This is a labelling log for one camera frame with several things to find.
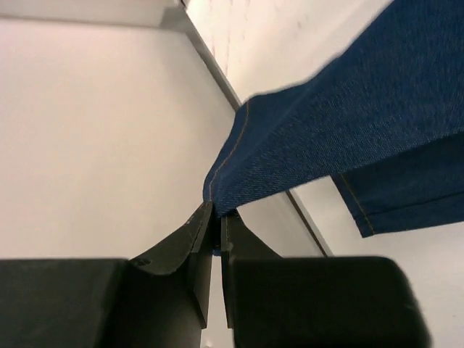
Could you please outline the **dark blue denim trousers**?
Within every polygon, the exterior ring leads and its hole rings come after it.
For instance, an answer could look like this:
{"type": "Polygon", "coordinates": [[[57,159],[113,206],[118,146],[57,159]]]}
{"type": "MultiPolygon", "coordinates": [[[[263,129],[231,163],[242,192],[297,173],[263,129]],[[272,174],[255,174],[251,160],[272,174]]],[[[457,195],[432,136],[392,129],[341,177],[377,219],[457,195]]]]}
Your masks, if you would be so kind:
{"type": "Polygon", "coordinates": [[[463,225],[463,3],[259,1],[217,215],[330,178],[363,238],[463,225]]]}

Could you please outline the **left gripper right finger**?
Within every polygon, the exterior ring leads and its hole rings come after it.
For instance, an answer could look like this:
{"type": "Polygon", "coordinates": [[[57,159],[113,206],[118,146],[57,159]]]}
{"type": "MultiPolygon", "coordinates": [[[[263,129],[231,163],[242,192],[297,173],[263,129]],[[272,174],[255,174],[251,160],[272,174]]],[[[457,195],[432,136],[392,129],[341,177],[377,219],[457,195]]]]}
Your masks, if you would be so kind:
{"type": "Polygon", "coordinates": [[[236,347],[430,347],[406,275],[385,257],[281,257],[241,217],[221,220],[236,347]]]}

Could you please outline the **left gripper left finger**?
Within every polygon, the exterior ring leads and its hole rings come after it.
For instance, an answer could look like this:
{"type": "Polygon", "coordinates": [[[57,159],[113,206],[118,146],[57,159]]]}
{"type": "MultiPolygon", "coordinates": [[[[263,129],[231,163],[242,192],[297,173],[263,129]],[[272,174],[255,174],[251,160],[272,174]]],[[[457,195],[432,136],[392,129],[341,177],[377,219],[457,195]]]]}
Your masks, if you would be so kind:
{"type": "Polygon", "coordinates": [[[1,261],[3,347],[198,347],[213,206],[130,260],[1,261]]]}

